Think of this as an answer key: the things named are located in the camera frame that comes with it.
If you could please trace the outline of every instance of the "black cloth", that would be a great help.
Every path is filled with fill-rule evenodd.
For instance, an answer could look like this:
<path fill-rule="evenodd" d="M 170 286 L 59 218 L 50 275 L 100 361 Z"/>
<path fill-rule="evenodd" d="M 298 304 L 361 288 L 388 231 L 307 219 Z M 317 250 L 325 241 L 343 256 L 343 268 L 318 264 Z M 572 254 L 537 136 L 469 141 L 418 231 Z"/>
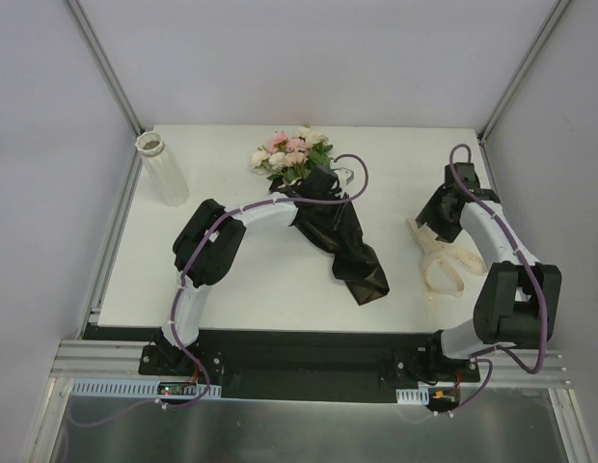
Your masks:
<path fill-rule="evenodd" d="M 274 181 L 271 190 L 280 185 Z M 338 199 L 332 194 L 319 199 Z M 352 203 L 340 206 L 297 204 L 293 225 L 317 248 L 333 254 L 332 270 L 343 280 L 360 306 L 389 293 L 385 271 L 374 250 L 363 240 L 359 218 Z"/>

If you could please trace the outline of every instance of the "metal frame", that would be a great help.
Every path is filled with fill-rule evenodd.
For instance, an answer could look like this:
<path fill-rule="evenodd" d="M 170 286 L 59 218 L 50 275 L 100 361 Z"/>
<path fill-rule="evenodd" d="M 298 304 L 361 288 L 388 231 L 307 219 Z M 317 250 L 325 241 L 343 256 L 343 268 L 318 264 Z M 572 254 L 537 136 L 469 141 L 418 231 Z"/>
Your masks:
<path fill-rule="evenodd" d="M 46 463 L 50 460 L 72 385 L 73 379 L 69 377 L 48 380 L 23 461 Z"/>
<path fill-rule="evenodd" d="M 518 68 L 515 69 L 511 80 L 509 80 L 509 83 L 504 89 L 499 102 L 496 104 L 492 114 L 490 114 L 487 123 L 479 133 L 481 145 L 484 145 L 492 132 L 494 132 L 494 129 L 503 117 L 505 109 L 508 107 L 513 97 L 517 95 L 520 85 L 524 81 L 525 77 L 529 74 L 532 65 L 534 65 L 537 57 L 540 55 L 546 43 L 556 30 L 557 26 L 560 24 L 560 21 L 563 19 L 564 14 L 574 1 L 575 0 L 557 0 L 550 10 L 548 17 L 541 25 L 539 32 L 532 41 L 529 50 L 524 55 L 524 58 L 522 58 L 522 62 Z"/>
<path fill-rule="evenodd" d="M 106 293 L 106 287 L 108 287 L 108 281 L 110 280 L 110 275 L 113 270 L 115 257 L 119 251 L 123 228 L 127 221 L 127 214 L 129 213 L 132 199 L 134 198 L 134 192 L 136 191 L 136 185 L 142 167 L 143 163 L 141 158 L 135 150 L 132 154 L 129 168 L 125 174 L 123 189 L 119 196 L 119 201 L 115 206 L 110 230 L 102 245 L 102 252 L 96 267 L 93 284 L 89 290 L 85 307 L 83 308 L 84 312 L 81 313 L 80 331 L 78 333 L 79 338 L 82 337 L 87 324 L 90 322 L 97 322 L 97 319 L 99 318 L 99 311 L 104 299 L 104 294 Z"/>
<path fill-rule="evenodd" d="M 571 463 L 598 463 L 573 390 L 551 389 L 550 399 L 557 417 L 560 437 Z"/>
<path fill-rule="evenodd" d="M 64 3 L 68 8 L 69 15 L 72 17 L 78 32 L 80 32 L 83 41 L 87 45 L 87 48 L 89 48 L 91 56 L 97 65 L 97 69 L 104 79 L 104 82 L 106 82 L 106 85 L 108 86 L 108 90 L 112 94 L 115 101 L 117 101 L 119 109 L 121 109 L 125 120 L 134 131 L 134 134 L 136 136 L 140 135 L 143 133 L 144 129 L 141 126 L 136 113 L 134 112 L 134 108 L 127 99 L 127 95 L 125 94 L 125 90 L 119 81 L 119 77 L 117 77 L 115 70 L 111 66 L 108 56 L 99 42 L 94 27 L 87 17 L 85 10 L 83 9 L 79 0 L 64 0 Z"/>
<path fill-rule="evenodd" d="M 489 165 L 489 157 L 485 152 L 485 142 L 501 121 L 503 114 L 520 89 L 525 77 L 535 63 L 537 57 L 545 47 L 547 41 L 554 33 L 565 13 L 574 0 L 557 0 L 544 21 L 529 50 L 516 68 L 508 82 L 501 98 L 491 113 L 484 128 L 478 136 L 481 154 L 484 158 L 490 183 L 498 191 Z M 142 127 L 122 84 L 110 64 L 91 21 L 88 19 L 79 0 L 64 0 L 67 10 L 87 45 L 95 64 L 122 111 L 125 120 L 136 136 L 140 135 Z M 104 293 L 110 278 L 113 262 L 122 237 L 127 214 L 134 195 L 134 190 L 141 170 L 141 162 L 134 152 L 131 164 L 126 174 L 124 187 L 115 208 L 114 219 L 108 236 L 103 244 L 95 278 L 84 308 L 80 335 L 88 323 L 96 323 L 99 308 L 103 301 Z M 124 378 L 130 380 L 170 380 L 177 381 L 174 377 L 148 376 L 138 374 L 144 342 L 116 342 L 116 341 L 90 341 L 90 340 L 65 340 L 59 346 L 57 357 L 50 372 L 43 401 L 34 422 L 33 430 L 25 448 L 24 461 L 48 461 L 57 441 L 61 420 L 68 402 L 74 378 Z M 534 351 L 523 351 L 523 360 L 531 363 Z M 598 461 L 594 450 L 587 437 L 587 432 L 582 421 L 578 402 L 569 371 L 558 352 L 550 352 L 546 359 L 546 368 L 541 374 L 528 376 L 521 372 L 504 355 L 492 354 L 490 358 L 495 364 L 494 376 L 490 387 L 494 388 L 541 388 L 549 389 L 557 416 L 567 456 L 570 461 Z"/>
<path fill-rule="evenodd" d="M 159 379 L 177 381 L 177 376 L 142 376 L 138 372 L 143 347 L 147 342 L 109 342 L 102 340 L 64 340 L 59 345 L 57 358 L 50 371 L 51 378 L 122 378 Z M 536 351 L 521 350 L 520 358 L 527 363 L 534 361 Z M 572 380 L 563 356 L 558 351 L 549 351 L 541 373 L 527 375 L 502 353 L 486 355 L 494 363 L 492 388 L 572 388 Z M 480 371 L 487 371 L 480 366 Z"/>

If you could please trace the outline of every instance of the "green leaf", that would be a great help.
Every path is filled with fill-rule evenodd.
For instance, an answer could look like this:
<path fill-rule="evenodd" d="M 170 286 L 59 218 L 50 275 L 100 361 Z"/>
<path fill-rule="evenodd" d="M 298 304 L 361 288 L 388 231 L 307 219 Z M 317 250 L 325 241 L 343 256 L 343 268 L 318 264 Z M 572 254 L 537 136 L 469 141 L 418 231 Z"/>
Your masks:
<path fill-rule="evenodd" d="M 297 174 L 297 171 L 295 171 L 293 167 L 289 167 L 288 169 L 286 169 L 286 172 L 284 172 L 284 179 L 288 183 L 291 183 L 296 178 L 299 178 L 299 174 Z"/>
<path fill-rule="evenodd" d="M 310 159 L 315 163 L 315 164 L 327 164 L 327 156 L 321 154 L 320 152 L 318 152 L 315 149 L 311 149 L 310 150 Z"/>

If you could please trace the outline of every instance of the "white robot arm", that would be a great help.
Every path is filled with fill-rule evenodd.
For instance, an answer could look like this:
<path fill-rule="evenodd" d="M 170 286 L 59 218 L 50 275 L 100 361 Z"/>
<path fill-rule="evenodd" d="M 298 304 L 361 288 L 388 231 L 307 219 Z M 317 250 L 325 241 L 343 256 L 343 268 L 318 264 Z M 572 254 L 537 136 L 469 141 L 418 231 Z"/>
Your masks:
<path fill-rule="evenodd" d="M 490 270 L 477 298 L 473 319 L 434 334 L 436 357 L 468 360 L 472 354 L 495 343 L 505 346 L 537 343 L 540 333 L 537 297 L 519 259 L 520 253 L 545 295 L 549 338 L 556 318 L 560 272 L 554 265 L 542 264 L 521 244 L 504 218 L 496 194 L 481 188 L 473 164 L 455 163 L 453 167 L 463 179 L 464 186 L 482 204 L 473 202 L 459 188 L 450 166 L 446 166 L 445 183 L 421 211 L 417 223 L 427 225 L 440 239 L 449 243 L 465 230 Z M 499 217 L 500 224 L 494 216 Z M 518 243 L 516 249 L 512 248 L 512 241 Z"/>
<path fill-rule="evenodd" d="M 282 193 L 273 193 L 271 198 L 285 198 Z M 233 217 L 244 227 L 243 236 L 250 236 L 258 232 L 270 229 L 290 227 L 295 220 L 298 208 L 293 203 L 274 203 L 264 207 L 246 210 Z M 211 241 L 215 242 L 219 234 L 214 234 Z M 185 278 L 185 287 L 182 297 L 177 306 L 175 327 L 183 345 L 190 345 L 199 336 L 199 324 L 203 314 L 204 303 L 211 291 L 211 286 L 206 284 L 194 284 L 188 276 Z M 177 340 L 171 332 L 170 323 L 162 327 L 164 337 L 175 347 L 178 347 Z"/>

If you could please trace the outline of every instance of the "purple cable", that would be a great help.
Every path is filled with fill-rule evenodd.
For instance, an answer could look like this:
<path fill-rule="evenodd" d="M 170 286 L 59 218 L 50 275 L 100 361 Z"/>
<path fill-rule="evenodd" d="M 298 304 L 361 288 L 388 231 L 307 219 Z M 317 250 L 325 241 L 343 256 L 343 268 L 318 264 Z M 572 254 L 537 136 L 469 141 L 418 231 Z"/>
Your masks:
<path fill-rule="evenodd" d="M 204 375 L 204 382 L 206 383 L 206 386 L 204 388 L 204 390 L 196 395 L 194 398 L 190 398 L 187 402 L 183 402 L 183 403 L 178 403 L 178 404 L 168 404 L 169 408 L 185 408 L 185 407 L 189 407 L 190 405 L 198 402 L 201 398 L 203 398 L 211 389 L 211 380 L 209 379 L 209 373 L 207 372 L 206 368 L 204 367 L 203 363 L 197 359 L 194 354 L 192 354 L 192 352 L 190 352 L 189 350 L 187 350 L 187 348 L 185 347 L 185 345 L 183 345 L 183 342 L 181 342 L 181 340 L 179 339 L 179 335 L 177 333 L 177 328 L 175 327 L 175 314 L 177 312 L 177 305 L 179 303 L 179 299 L 181 299 L 181 294 L 183 293 L 183 288 L 180 287 L 177 290 L 177 294 L 175 294 L 175 300 L 173 301 L 173 307 L 171 308 L 171 332 L 173 333 L 173 338 L 175 338 L 175 342 L 177 343 L 178 347 L 183 351 L 183 353 L 192 361 L 194 362 L 194 364 L 198 367 L 199 371 L 203 372 Z"/>
<path fill-rule="evenodd" d="M 518 249 L 518 246 L 519 246 L 518 242 L 516 241 L 515 237 L 513 236 L 513 233 L 511 232 L 511 230 L 509 229 L 507 224 L 504 222 L 503 218 L 501 218 L 501 216 L 497 215 L 497 213 L 494 211 L 494 209 L 492 209 L 492 207 L 490 207 L 483 200 L 481 200 L 475 194 L 473 194 L 473 192 L 471 190 L 469 190 L 464 185 L 464 183 L 462 182 L 462 179 L 460 178 L 460 175 L 457 174 L 455 167 L 453 165 L 453 157 L 455 155 L 455 152 L 457 150 L 459 150 L 460 148 L 463 148 L 468 152 L 469 162 L 471 162 L 471 148 L 468 145 L 460 144 L 460 145 L 456 145 L 455 147 L 453 147 L 453 149 L 451 150 L 451 153 L 449 154 L 449 169 L 451 170 L 453 179 L 455 180 L 455 183 L 457 183 L 457 186 L 469 198 L 471 198 L 483 210 L 485 210 L 488 214 L 490 214 L 490 216 L 494 219 L 494 221 L 499 225 L 499 227 L 503 231 L 505 237 L 507 238 L 507 241 L 511 245 L 511 248 L 513 248 L 513 250 L 514 250 L 516 257 L 522 263 L 522 266 L 524 267 L 525 271 L 527 272 L 527 275 L 529 276 L 530 283 L 532 284 L 532 288 L 534 289 L 534 292 L 537 296 L 537 301 L 539 302 L 539 321 L 541 323 L 540 335 L 539 335 L 539 349 L 538 349 L 538 353 L 537 353 L 537 362 L 535 363 L 534 367 L 532 367 L 532 368 L 528 367 L 524 362 L 522 362 L 522 360 L 515 353 L 513 353 L 513 351 L 511 349 L 509 349 L 508 347 L 499 345 L 499 344 L 495 344 L 486 349 L 479 350 L 478 352 L 471 354 L 471 357 L 478 357 L 480 355 L 484 355 L 484 354 L 493 352 L 498 349 L 498 350 L 501 350 L 502 352 L 506 353 L 509 357 L 511 357 L 511 359 L 513 359 L 513 361 L 516 364 L 518 364 L 518 366 L 521 369 L 523 369 L 526 373 L 537 374 L 543 368 L 543 362 L 546 358 L 546 350 L 547 350 L 547 343 L 548 343 L 548 306 L 546 304 L 546 296 L 543 293 L 543 290 L 541 289 L 541 285 L 537 281 L 537 278 L 532 273 L 532 270 L 530 269 L 530 265 L 529 265 L 529 262 L 527 261 L 527 258 L 524 256 L 524 254 L 522 254 L 522 251 L 520 251 Z"/>
<path fill-rule="evenodd" d="M 136 407 L 140 407 L 141 405 L 145 405 L 146 403 L 155 403 L 155 401 L 152 398 L 146 398 L 144 400 L 139 400 L 138 402 L 132 403 L 130 406 L 123 408 L 121 411 L 115 413 L 114 415 L 111 415 L 110 417 L 106 417 L 103 420 L 99 420 L 97 422 L 78 422 L 74 419 L 74 416 L 71 414 L 71 409 L 74 406 L 74 400 L 73 398 L 71 398 L 69 400 L 68 409 L 66 410 L 66 420 L 76 427 L 82 427 L 85 429 L 90 427 L 97 427 L 103 424 L 107 424 L 108 422 L 114 421 L 117 418 L 125 415 L 127 412 L 130 412 L 131 410 L 135 409 Z"/>
<path fill-rule="evenodd" d="M 369 180 L 369 175 L 368 175 L 368 172 L 367 172 L 367 165 L 364 162 L 364 160 L 361 157 L 359 157 L 358 155 L 356 155 L 356 154 L 341 154 L 340 156 L 338 156 L 334 160 L 334 162 L 338 161 L 338 159 L 342 159 L 344 157 L 352 157 L 353 159 L 356 159 L 357 161 L 359 161 L 359 163 L 361 164 L 361 167 L 363 167 L 363 169 L 364 169 L 364 173 L 366 175 L 366 179 L 364 181 L 364 186 L 362 187 L 361 190 L 359 190 L 359 193 L 357 193 L 354 196 L 351 196 L 350 198 L 345 198 L 345 199 L 341 199 L 341 200 L 332 200 L 332 201 L 328 201 L 328 200 L 311 200 L 309 198 L 279 198 L 277 200 L 273 200 L 273 199 L 271 199 L 271 200 L 262 200 L 262 201 L 258 201 L 256 203 L 244 205 L 243 209 L 237 208 L 237 209 L 233 209 L 233 210 L 230 210 L 228 212 L 225 212 L 220 217 L 218 217 L 218 219 L 213 223 L 213 225 L 211 226 L 211 228 L 207 231 L 207 233 L 204 235 L 204 237 L 201 240 L 201 242 L 199 243 L 199 245 L 194 250 L 194 253 L 190 257 L 190 259 L 185 264 L 185 267 L 183 267 L 183 271 L 181 272 L 181 285 L 185 286 L 185 275 L 186 275 L 187 271 L 190 268 L 192 268 L 192 264 L 196 260 L 196 257 L 203 250 L 203 247 L 206 244 L 206 242 L 209 240 L 209 238 L 215 233 L 216 230 L 218 230 L 218 227 L 220 227 L 220 225 L 222 224 L 222 222 L 224 222 L 229 217 L 232 217 L 233 215 L 236 215 L 239 212 L 242 212 L 242 210 L 250 210 L 250 209 L 254 209 L 256 207 L 261 207 L 263 205 L 269 205 L 269 204 L 273 204 L 273 203 L 310 203 L 310 204 L 337 205 L 337 204 L 350 203 L 351 201 L 355 201 L 357 198 L 359 198 L 361 195 L 363 195 L 364 192 L 366 191 L 367 183 L 368 183 L 368 180 Z"/>
<path fill-rule="evenodd" d="M 473 395 L 471 395 L 469 398 L 467 398 L 462 403 L 460 403 L 455 408 L 456 411 L 462 407 L 466 407 L 469 403 L 471 403 L 473 400 L 475 400 L 477 397 L 479 397 L 479 395 L 485 390 L 485 388 L 488 386 L 488 383 L 492 379 L 492 372 L 494 371 L 494 364 L 492 363 L 492 361 L 490 359 L 476 359 L 476 362 L 488 364 L 488 372 L 485 375 L 485 379 L 483 380 L 483 383 L 481 383 L 481 386 L 479 386 L 479 389 L 477 389 L 475 391 L 475 393 Z"/>

